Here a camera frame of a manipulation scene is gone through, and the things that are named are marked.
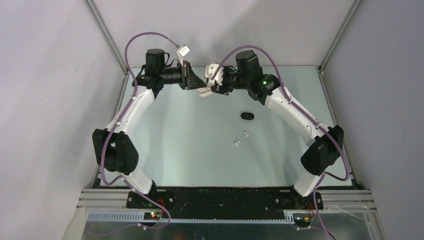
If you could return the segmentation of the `white earbud charging case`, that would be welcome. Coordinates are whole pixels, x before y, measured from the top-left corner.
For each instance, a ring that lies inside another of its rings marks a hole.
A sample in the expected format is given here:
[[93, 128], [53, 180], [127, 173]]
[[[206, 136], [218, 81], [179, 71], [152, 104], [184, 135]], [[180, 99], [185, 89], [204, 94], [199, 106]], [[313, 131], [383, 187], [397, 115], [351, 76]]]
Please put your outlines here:
[[208, 97], [208, 96], [210, 96], [214, 93], [211, 87], [200, 88], [198, 90], [198, 92], [199, 92], [200, 97], [202, 97], [202, 98]]

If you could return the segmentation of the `black earbud charging case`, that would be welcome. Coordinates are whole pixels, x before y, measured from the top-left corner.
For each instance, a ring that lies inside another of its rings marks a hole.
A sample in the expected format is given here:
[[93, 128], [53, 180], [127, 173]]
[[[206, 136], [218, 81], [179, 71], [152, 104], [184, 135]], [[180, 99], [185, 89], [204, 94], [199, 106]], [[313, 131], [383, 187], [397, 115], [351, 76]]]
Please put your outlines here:
[[242, 112], [240, 117], [242, 120], [252, 121], [255, 118], [255, 115], [251, 112]]

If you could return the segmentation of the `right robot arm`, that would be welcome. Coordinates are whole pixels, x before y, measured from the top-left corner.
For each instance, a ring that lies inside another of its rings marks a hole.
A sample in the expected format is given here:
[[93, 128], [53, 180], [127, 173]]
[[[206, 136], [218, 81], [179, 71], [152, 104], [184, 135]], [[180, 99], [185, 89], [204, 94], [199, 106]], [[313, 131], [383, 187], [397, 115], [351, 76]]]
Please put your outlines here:
[[246, 90], [261, 105], [275, 111], [300, 136], [308, 147], [301, 156], [303, 171], [293, 188], [291, 204], [304, 209], [311, 202], [310, 194], [319, 186], [328, 167], [343, 156], [344, 130], [319, 120], [283, 86], [278, 73], [265, 73], [253, 50], [238, 52], [236, 67], [212, 63], [204, 76], [212, 93], [227, 95]]

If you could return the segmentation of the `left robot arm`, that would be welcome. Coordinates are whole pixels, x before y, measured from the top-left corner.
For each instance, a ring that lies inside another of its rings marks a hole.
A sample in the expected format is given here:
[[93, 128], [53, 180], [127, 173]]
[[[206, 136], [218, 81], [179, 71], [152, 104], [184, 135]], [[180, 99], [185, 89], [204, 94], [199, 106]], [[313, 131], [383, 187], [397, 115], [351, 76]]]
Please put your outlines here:
[[115, 174], [113, 180], [103, 179], [106, 186], [117, 180], [123, 180], [132, 191], [140, 192], [138, 201], [145, 208], [153, 208], [158, 202], [158, 194], [151, 190], [154, 181], [147, 177], [139, 162], [139, 149], [132, 141], [137, 124], [147, 108], [157, 98], [165, 85], [179, 85], [183, 90], [195, 90], [206, 87], [191, 64], [183, 57], [190, 51], [187, 45], [180, 47], [176, 54], [176, 66], [165, 60], [169, 53], [153, 48], [145, 54], [145, 64], [134, 78], [133, 90], [125, 106], [103, 129], [95, 129], [92, 134], [94, 152], [100, 173]]

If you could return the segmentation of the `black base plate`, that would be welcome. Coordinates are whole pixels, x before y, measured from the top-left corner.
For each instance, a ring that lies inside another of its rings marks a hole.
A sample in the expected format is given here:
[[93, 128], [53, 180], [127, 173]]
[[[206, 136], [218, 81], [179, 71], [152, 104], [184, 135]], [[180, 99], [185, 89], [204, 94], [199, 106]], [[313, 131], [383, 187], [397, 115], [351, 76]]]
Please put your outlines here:
[[128, 193], [126, 208], [158, 209], [163, 217], [282, 217], [288, 210], [323, 210], [320, 193], [304, 197], [283, 187], [155, 187], [146, 200]]

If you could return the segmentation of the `aluminium front frame rail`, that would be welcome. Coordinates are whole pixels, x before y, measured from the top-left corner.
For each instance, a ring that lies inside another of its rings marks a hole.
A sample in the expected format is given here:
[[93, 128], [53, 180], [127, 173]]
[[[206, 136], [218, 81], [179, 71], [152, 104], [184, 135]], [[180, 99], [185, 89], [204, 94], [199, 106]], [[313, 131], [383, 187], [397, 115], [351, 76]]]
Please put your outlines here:
[[[126, 210], [128, 189], [83, 189], [76, 207], [87, 210]], [[328, 213], [375, 213], [370, 190], [319, 190]]]

